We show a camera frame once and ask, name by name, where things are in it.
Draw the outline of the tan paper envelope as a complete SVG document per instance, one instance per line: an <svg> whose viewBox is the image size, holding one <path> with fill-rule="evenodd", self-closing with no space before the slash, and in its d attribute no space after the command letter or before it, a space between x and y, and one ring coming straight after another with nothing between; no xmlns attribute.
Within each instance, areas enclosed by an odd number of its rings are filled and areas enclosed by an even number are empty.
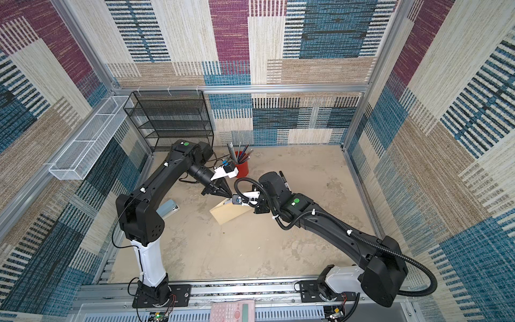
<svg viewBox="0 0 515 322"><path fill-rule="evenodd" d="M253 208L244 205L234 205L232 200L224 199L212 208L210 213L219 225L223 225L249 211L253 211Z"/></svg>

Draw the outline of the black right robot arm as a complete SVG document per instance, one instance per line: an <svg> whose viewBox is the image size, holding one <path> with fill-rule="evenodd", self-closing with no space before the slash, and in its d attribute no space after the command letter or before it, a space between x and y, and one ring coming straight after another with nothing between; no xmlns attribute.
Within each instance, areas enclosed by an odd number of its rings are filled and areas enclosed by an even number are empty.
<svg viewBox="0 0 515 322"><path fill-rule="evenodd" d="M409 273L408 257L402 254L396 240L363 233L326 212L306 195L293 193L282 172L269 172L258 180L248 177L237 180L243 181L252 184L251 192L233 192L225 178L214 174L203 183L206 194L239 201L252 207L256 214L271 213L285 231L298 227L312 232L344 252L357 265L356 270L334 264L324 269L317 279L318 293L324 301L335 300L346 292L363 292L379 305L390 307L398 295L409 295L402 290Z"/></svg>

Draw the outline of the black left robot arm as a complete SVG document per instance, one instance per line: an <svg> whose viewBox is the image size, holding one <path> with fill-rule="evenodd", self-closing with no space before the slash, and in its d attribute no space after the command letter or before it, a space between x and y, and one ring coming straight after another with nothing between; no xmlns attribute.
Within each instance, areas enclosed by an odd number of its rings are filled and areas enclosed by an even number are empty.
<svg viewBox="0 0 515 322"><path fill-rule="evenodd" d="M139 268L138 293L163 305L171 294L168 275L162 264L160 237L165 223L158 208L172 186L183 174L189 174L204 186L202 195L231 198L226 177L236 177L238 170L232 161L225 161L215 170L205 166L213 155L206 142L176 141L167 159L139 187L116 200L119 227L135 249Z"/></svg>

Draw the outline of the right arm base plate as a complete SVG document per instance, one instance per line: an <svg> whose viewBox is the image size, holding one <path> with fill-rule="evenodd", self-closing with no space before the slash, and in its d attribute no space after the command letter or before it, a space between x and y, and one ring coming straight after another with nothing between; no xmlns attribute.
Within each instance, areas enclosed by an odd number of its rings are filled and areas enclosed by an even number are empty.
<svg viewBox="0 0 515 322"><path fill-rule="evenodd" d="M345 292L337 295L321 294L316 280L301 280L295 283L294 290L300 295L302 303L318 303L318 302L344 302L354 301L357 298L356 292Z"/></svg>

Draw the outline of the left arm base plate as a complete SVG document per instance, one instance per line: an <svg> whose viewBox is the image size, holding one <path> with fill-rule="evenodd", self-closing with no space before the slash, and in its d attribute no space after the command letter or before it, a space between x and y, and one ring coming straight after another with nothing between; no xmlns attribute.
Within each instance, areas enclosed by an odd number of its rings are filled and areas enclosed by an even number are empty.
<svg viewBox="0 0 515 322"><path fill-rule="evenodd" d="M135 299L132 303L133 309L150 308L171 308L187 307L189 305L191 284L169 284L167 287L139 286Z"/></svg>

